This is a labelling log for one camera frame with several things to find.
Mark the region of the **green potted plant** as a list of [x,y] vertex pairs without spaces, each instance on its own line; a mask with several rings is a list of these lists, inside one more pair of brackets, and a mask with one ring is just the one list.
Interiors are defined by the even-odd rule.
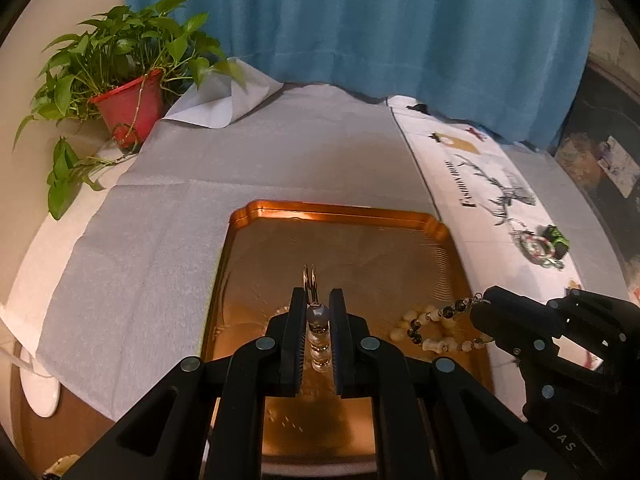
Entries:
[[[164,72],[160,82],[164,114],[168,105],[190,87],[201,87],[211,74],[228,76],[242,84],[239,63],[230,60],[220,41],[205,31],[206,13],[194,14],[184,23],[172,17],[172,12],[185,3],[160,0],[139,11],[114,6],[85,20],[85,32],[52,40],[49,46],[55,50],[54,55],[40,70],[42,84],[20,126],[26,128],[37,120],[56,124],[64,120],[103,122],[89,100],[157,68]],[[118,148],[110,132],[108,135]],[[70,142],[59,138],[47,176],[50,216],[61,219],[83,185],[99,191],[99,172],[126,162],[138,152],[119,151],[116,158],[79,156]]]

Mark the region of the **red flower pot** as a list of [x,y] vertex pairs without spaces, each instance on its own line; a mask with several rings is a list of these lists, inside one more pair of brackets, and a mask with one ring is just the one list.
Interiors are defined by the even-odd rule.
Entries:
[[139,151],[155,123],[163,117],[164,102],[160,88],[163,74],[157,68],[89,100],[123,153]]

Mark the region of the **grey table cloth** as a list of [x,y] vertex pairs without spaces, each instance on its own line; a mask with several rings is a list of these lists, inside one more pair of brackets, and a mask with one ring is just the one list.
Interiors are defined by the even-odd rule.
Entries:
[[[547,154],[502,146],[570,242],[585,288],[627,298],[599,222]],[[263,79],[208,127],[170,114],[107,193],[64,266],[38,360],[108,418],[203,342],[233,211],[295,200],[427,212],[431,193],[387,102]]]

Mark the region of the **white deer print runner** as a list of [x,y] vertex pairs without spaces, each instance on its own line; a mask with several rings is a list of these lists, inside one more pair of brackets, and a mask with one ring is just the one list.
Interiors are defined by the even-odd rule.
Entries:
[[544,304],[582,287],[571,256],[548,259],[542,230],[553,220],[496,140],[427,114],[408,96],[392,96],[387,104],[474,292],[498,285]]

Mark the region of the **copper metal tray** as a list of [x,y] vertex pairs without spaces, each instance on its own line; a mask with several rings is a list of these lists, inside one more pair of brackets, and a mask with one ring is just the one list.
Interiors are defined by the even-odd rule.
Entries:
[[[230,356],[288,310],[303,270],[319,295],[341,289],[350,313],[387,339],[410,311],[445,307],[471,287],[449,230],[429,214],[280,200],[254,200],[229,219],[203,342],[203,356]],[[266,403],[262,469],[335,476],[375,466],[371,404],[343,400],[330,373],[304,370],[292,399]]]

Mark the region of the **dark cabinet with stickers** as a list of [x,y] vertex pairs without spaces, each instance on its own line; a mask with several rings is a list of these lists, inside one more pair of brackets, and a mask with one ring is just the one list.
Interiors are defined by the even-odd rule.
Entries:
[[587,63],[554,158],[598,217],[639,301],[639,85]]

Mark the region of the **blue curtain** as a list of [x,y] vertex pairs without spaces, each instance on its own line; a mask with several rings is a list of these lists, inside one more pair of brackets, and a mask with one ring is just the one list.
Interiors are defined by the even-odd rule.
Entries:
[[546,148],[582,79],[594,0],[184,0],[176,15],[198,13],[224,52],[274,79],[412,96]]

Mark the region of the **green smart watch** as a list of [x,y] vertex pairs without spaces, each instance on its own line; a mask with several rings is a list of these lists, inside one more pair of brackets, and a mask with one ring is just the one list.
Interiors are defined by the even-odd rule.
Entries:
[[570,250],[570,242],[553,224],[549,224],[542,230],[542,237],[551,244],[555,259],[562,260]]

